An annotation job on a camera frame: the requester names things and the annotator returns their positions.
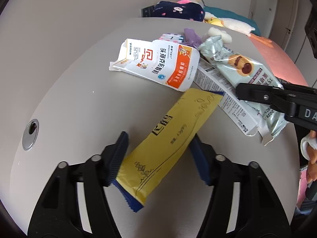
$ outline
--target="yellow packet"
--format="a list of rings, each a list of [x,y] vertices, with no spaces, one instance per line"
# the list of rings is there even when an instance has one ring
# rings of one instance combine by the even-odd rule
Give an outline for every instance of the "yellow packet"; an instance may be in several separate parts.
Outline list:
[[[221,99],[218,94],[188,89],[148,137],[123,160],[117,182],[144,206],[146,197],[181,157]]]

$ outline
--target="white table surface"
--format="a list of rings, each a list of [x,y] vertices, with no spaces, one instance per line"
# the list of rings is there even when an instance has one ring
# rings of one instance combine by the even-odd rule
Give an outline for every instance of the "white table surface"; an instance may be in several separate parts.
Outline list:
[[[182,95],[167,86],[109,71],[109,62],[117,59],[122,42],[126,38],[152,41],[163,33],[180,34],[184,28],[194,28],[202,36],[210,27],[189,20],[130,19],[62,74],[31,117],[38,119],[40,125],[34,147],[25,152],[20,143],[12,166],[10,203],[15,206],[9,213],[24,232],[42,189],[60,161],[84,162],[114,143],[121,131],[128,132],[128,152],[132,151]],[[233,39],[229,48],[267,66],[247,36],[226,31]],[[202,142],[211,144],[216,153],[233,162],[257,161],[291,221],[299,180],[293,124],[288,124],[264,147],[259,134],[245,136],[217,107],[198,134]],[[196,237],[212,187],[199,179],[195,163],[186,151],[138,213],[132,212],[116,187],[105,191],[122,237]],[[87,220],[83,220],[83,226],[88,226]]]

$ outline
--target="silver screw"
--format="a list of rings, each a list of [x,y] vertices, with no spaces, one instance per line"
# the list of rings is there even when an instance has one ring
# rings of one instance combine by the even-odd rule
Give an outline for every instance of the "silver screw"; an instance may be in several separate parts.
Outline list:
[[[91,157],[91,160],[96,162],[96,161],[99,161],[101,159],[101,156],[100,155],[94,155]]]
[[[257,162],[251,162],[251,163],[250,163],[250,166],[251,166],[252,168],[259,168],[259,164],[258,164]]]
[[[224,155],[217,155],[216,156],[216,159],[218,160],[218,161],[225,161],[226,160],[226,157],[224,156]]]
[[[58,164],[58,168],[65,168],[67,166],[67,162],[63,161]]]

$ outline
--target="orange label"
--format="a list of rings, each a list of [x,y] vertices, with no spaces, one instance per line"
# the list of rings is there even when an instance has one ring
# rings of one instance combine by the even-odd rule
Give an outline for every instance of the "orange label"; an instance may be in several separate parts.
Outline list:
[[[186,77],[189,61],[191,60],[191,47],[178,46],[176,67],[173,74],[167,80],[167,85],[179,88]]]

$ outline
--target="blue circular logo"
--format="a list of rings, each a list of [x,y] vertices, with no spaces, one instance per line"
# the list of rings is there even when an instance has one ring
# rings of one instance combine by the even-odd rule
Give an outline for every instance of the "blue circular logo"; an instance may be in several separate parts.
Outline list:
[[[164,75],[164,74],[160,74],[160,75],[158,76],[158,78],[159,78],[160,80],[164,80],[164,79],[165,79],[165,75]]]

